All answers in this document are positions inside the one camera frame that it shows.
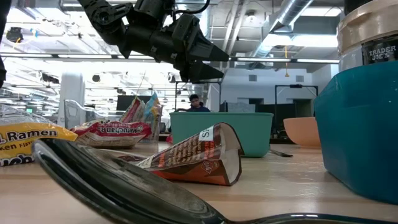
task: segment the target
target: blue plastic container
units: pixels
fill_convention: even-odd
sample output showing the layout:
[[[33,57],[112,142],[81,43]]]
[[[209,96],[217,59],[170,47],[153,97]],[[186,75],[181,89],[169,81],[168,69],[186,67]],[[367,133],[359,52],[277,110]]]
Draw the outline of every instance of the blue plastic container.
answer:
[[[325,168],[362,196],[398,203],[398,62],[345,70],[314,104]]]
[[[236,131],[244,156],[262,157],[269,150],[273,116],[270,113],[170,113],[173,142],[178,143],[214,124],[225,122]]]

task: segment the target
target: crumpled snack bag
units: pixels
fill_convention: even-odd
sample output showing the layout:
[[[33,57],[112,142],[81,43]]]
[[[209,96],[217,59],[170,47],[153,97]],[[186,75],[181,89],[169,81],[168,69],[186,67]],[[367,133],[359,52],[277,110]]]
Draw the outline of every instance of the crumpled snack bag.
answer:
[[[168,180],[232,186],[242,173],[244,153],[232,126],[218,123],[148,158],[118,154]]]
[[[147,102],[144,110],[144,122],[150,126],[152,134],[144,140],[157,142],[160,134],[160,122],[162,119],[162,105],[159,102],[157,94],[154,93]]]
[[[71,129],[79,135],[78,144],[107,149],[129,149],[151,134],[150,126],[143,122],[95,120]]]
[[[143,121],[144,110],[145,103],[138,97],[135,97],[135,99],[131,102],[131,105],[129,106],[129,108],[127,108],[126,112],[124,112],[119,121],[122,123]]]
[[[0,166],[33,162],[31,146],[39,138],[74,141],[77,135],[41,116],[0,104]]]

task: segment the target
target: desk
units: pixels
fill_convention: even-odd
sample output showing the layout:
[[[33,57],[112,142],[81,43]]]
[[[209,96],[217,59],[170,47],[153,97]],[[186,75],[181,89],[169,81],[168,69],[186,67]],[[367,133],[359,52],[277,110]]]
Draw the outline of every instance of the desk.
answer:
[[[149,155],[166,147],[140,144],[131,152]],[[327,173],[320,150],[271,148],[294,157],[268,153],[264,158],[242,158],[242,176],[232,187],[178,185],[232,220],[315,212],[398,221],[398,206],[357,196]],[[0,223],[109,223],[61,189],[38,164],[0,167],[0,181]]]

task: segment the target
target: orange bowl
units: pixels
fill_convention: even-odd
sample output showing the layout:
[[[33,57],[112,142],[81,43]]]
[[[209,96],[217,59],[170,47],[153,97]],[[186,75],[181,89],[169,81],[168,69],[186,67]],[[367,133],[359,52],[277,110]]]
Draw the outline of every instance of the orange bowl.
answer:
[[[318,125],[314,117],[284,119],[285,130],[294,143],[302,147],[321,148]]]

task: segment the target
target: chip bag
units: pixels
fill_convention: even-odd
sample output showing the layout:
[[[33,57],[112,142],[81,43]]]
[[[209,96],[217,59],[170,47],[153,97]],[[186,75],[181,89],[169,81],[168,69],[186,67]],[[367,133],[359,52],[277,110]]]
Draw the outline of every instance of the chip bag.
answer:
[[[149,142],[157,142],[160,133],[160,120],[162,118],[162,105],[159,103],[157,94],[154,93],[147,102],[144,110],[144,122],[150,126],[152,134],[144,140]]]
[[[115,156],[165,179],[231,186],[242,173],[242,154],[232,126],[218,123],[148,158]]]
[[[133,123],[137,121],[142,121],[144,119],[144,110],[145,103],[140,100],[138,97],[131,102],[129,108],[127,108],[126,112],[120,118],[120,122],[122,123]]]

